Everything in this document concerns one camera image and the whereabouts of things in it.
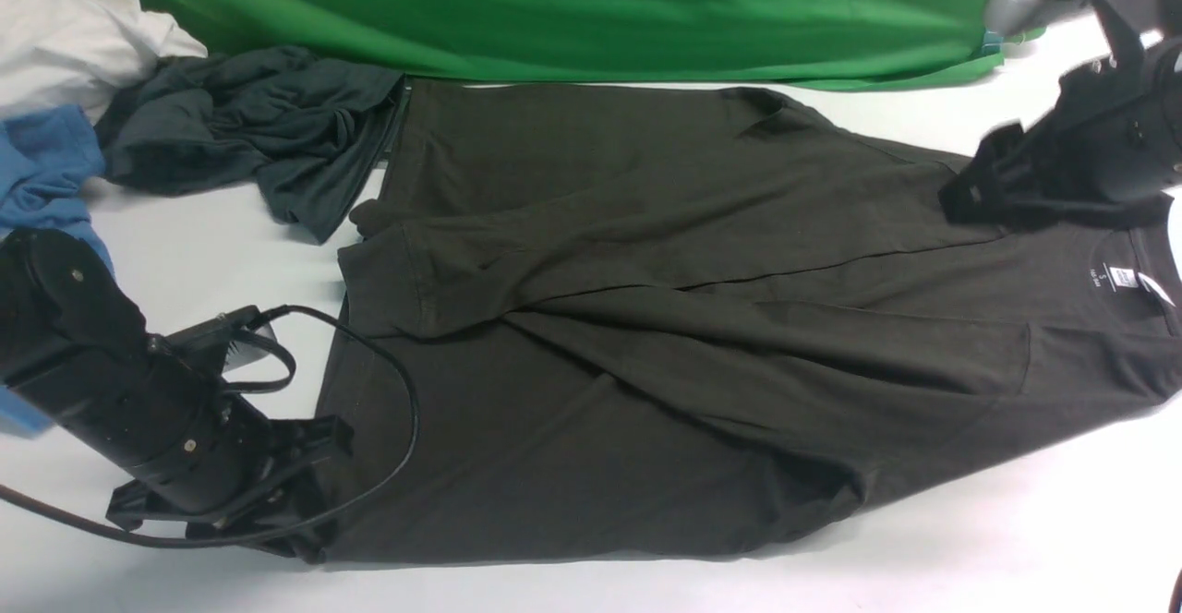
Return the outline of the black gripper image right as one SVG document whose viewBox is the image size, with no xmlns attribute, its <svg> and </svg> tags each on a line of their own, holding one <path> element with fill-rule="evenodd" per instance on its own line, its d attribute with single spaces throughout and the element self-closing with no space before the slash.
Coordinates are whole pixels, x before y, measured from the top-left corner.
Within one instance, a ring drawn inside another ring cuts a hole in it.
<svg viewBox="0 0 1182 613">
<path fill-rule="evenodd" d="M 1109 216 L 1109 206 L 1060 167 L 1058 133 L 1039 122 L 1008 124 L 979 143 L 967 167 L 940 188 L 950 224 L 1050 226 L 1065 219 Z"/>
</svg>

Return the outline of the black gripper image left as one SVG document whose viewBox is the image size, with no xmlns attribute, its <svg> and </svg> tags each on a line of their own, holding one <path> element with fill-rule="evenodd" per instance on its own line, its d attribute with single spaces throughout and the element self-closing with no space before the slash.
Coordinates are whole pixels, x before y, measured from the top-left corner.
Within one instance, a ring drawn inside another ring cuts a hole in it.
<svg viewBox="0 0 1182 613">
<path fill-rule="evenodd" d="M 296 524 L 327 511 L 314 465 L 352 456 L 353 431 L 337 416 L 304 420 L 230 418 L 199 424 L 160 457 L 129 467 L 105 519 L 132 532 L 145 521 L 186 524 L 189 540 L 229 540 L 322 563 L 335 520 Z"/>
</svg>

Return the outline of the black silver robot arm right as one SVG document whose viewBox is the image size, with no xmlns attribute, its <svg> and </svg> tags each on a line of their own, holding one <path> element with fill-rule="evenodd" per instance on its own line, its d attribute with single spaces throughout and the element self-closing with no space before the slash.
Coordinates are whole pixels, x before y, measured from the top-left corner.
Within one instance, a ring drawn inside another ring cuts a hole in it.
<svg viewBox="0 0 1182 613">
<path fill-rule="evenodd" d="M 940 189 L 947 221 L 1113 222 L 1178 185 L 1178 38 L 1077 66 L 1059 86 L 1048 113 L 993 129 Z"/>
</svg>

